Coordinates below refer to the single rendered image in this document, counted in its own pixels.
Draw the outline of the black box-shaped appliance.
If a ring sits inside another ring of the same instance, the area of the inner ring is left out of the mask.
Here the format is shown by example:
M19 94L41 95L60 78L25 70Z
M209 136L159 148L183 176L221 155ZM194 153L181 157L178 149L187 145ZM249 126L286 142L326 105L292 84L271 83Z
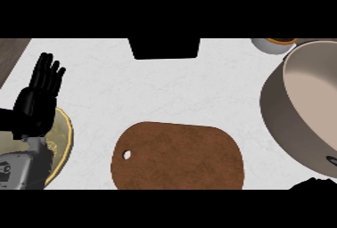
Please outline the black box-shaped appliance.
M128 38L135 60L189 59L197 57L197 38Z

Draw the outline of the olive plate with yellow rim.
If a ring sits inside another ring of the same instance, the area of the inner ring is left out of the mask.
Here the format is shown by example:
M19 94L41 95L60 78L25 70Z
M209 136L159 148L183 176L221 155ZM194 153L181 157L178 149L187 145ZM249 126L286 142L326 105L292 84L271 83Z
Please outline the olive plate with yellow rim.
M47 148L54 154L51 171L44 182L44 185L48 185L63 169L73 145L73 127L70 119L59 108L54 108L54 123L44 139ZM0 155L13 151L25 151L27 148L29 146L25 142L13 140L10 132L0 132Z

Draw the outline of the large grey metal pot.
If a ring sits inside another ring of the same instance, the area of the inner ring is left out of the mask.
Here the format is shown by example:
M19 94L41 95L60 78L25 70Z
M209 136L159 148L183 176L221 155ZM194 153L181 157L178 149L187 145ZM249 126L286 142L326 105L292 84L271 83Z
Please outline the large grey metal pot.
M260 115L292 159L337 178L337 42L296 46L265 79Z

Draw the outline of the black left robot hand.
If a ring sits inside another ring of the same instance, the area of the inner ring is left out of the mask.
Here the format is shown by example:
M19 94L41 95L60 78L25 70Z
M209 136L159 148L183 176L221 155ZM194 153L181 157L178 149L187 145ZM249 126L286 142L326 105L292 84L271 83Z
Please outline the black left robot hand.
M54 122L56 97L66 68L50 53L41 53L30 74L29 85L20 90L11 110L0 108L0 131L14 140L42 137Z

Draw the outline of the brown wooden cutting board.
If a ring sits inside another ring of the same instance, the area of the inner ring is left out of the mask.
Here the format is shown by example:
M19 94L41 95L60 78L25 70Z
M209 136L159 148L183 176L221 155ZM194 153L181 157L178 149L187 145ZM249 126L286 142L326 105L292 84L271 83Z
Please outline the brown wooden cutting board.
M135 123L121 134L110 165L119 190L239 190L243 160L230 135L215 127Z

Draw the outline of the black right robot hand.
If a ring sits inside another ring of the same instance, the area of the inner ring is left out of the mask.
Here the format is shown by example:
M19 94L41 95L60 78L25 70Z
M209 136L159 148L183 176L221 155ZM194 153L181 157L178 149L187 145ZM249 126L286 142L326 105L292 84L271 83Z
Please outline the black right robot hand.
M337 183L330 179L316 179L310 177L304 182L296 183L292 190L337 190Z

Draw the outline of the white cup with orange rim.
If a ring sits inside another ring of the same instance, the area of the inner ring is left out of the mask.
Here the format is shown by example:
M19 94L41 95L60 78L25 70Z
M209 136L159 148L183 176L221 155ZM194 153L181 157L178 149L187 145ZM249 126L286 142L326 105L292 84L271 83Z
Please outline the white cup with orange rim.
M295 38L252 38L251 43L267 54L285 53L295 44Z

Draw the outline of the dark wooden panel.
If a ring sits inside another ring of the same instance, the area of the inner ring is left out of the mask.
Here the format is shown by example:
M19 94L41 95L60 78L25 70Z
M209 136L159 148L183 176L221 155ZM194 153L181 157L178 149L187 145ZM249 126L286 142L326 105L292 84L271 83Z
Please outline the dark wooden panel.
M29 38L0 38L0 88L29 44Z

